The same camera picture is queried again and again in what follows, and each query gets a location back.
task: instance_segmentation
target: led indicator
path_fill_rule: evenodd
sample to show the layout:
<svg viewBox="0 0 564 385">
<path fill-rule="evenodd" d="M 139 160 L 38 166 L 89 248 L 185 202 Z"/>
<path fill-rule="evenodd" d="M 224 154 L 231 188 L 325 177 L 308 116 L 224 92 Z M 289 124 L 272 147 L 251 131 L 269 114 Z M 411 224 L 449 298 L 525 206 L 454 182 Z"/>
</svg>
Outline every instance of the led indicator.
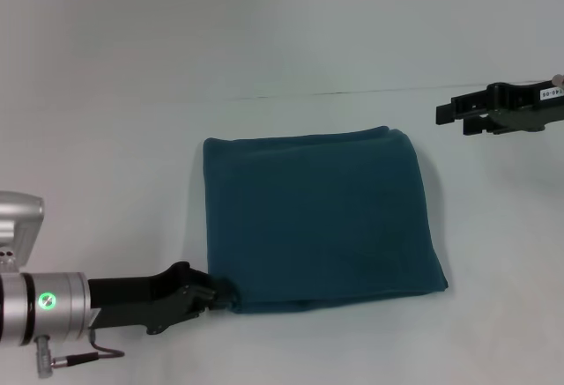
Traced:
<svg viewBox="0 0 564 385">
<path fill-rule="evenodd" d="M 37 304 L 43 310 L 51 310 L 52 308 L 55 308 L 56 297 L 52 292 L 44 292 L 39 296 Z"/>
</svg>

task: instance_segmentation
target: cable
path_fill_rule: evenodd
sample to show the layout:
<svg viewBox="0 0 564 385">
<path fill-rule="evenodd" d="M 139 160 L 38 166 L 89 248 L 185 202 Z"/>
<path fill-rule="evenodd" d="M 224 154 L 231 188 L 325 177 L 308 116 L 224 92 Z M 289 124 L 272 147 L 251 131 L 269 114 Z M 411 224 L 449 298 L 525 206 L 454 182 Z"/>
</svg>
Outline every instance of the cable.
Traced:
<svg viewBox="0 0 564 385">
<path fill-rule="evenodd" d="M 94 350 L 99 352 L 105 352 L 106 354 L 100 354 L 100 359 L 117 359 L 118 357 L 125 356 L 125 352 L 119 350 L 112 350 L 111 348 L 100 347 L 96 344 L 96 329 L 90 329 L 88 332 L 88 341 Z"/>
</svg>

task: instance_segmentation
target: teal towel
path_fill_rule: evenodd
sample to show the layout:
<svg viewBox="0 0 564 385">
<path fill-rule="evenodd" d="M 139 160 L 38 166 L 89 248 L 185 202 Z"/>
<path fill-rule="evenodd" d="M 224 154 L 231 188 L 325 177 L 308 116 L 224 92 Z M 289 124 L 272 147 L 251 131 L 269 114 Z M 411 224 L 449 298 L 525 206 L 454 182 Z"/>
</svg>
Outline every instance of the teal towel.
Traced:
<svg viewBox="0 0 564 385">
<path fill-rule="evenodd" d="M 399 130 L 204 143 L 208 264 L 238 313 L 444 291 Z"/>
</svg>

